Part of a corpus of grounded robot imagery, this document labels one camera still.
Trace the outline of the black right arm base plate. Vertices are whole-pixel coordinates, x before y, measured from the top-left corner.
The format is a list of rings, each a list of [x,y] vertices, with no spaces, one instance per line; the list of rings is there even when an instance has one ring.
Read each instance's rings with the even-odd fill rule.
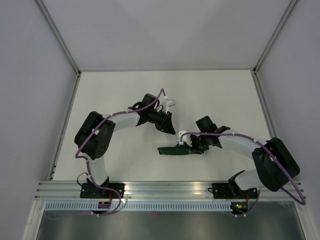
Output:
[[[233,187],[226,182],[212,183],[211,187],[207,189],[209,193],[213,195],[216,200],[255,200],[258,197],[258,190],[256,188],[250,188],[248,190],[241,190],[238,187]]]

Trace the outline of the dark green cloth napkin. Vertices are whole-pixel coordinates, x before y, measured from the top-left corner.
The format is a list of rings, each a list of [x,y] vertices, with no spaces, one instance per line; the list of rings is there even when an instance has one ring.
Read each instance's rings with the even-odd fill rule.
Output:
[[[157,150],[160,155],[166,156],[185,156],[190,154],[189,146],[179,144],[176,146],[158,147]]]

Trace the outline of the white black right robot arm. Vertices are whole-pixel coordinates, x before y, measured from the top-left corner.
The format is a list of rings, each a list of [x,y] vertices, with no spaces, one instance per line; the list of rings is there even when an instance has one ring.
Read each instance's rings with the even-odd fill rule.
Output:
[[[232,150],[253,160],[253,170],[242,170],[228,180],[228,192],[235,198],[253,188],[265,187],[276,192],[290,181],[289,178],[300,174],[300,167],[277,137],[256,140],[227,126],[217,127],[209,116],[196,121],[196,125],[200,132],[189,137],[195,153],[202,154],[213,146]]]

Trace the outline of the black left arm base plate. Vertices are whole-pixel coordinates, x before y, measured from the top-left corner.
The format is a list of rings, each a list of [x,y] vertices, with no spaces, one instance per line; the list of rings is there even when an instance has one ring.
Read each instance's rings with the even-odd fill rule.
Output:
[[[119,182],[111,182],[107,186],[115,191],[117,191],[121,197],[125,193],[125,184]],[[81,185],[80,191],[81,199],[119,199],[119,196],[111,190],[101,189],[93,185],[92,182],[85,182]]]

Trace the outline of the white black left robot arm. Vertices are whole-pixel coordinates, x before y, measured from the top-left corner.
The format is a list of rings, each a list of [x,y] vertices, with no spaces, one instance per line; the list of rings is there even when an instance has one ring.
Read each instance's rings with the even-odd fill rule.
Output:
[[[89,113],[76,133],[74,143],[78,147],[75,157],[86,161],[87,179],[92,185],[91,191],[94,195],[104,198],[109,193],[109,176],[105,169],[104,154],[113,134],[126,128],[151,123],[156,130],[175,135],[172,113],[169,111],[175,104],[175,101],[166,95],[164,104],[160,104],[157,96],[147,93],[141,101],[124,111],[106,115],[96,111]]]

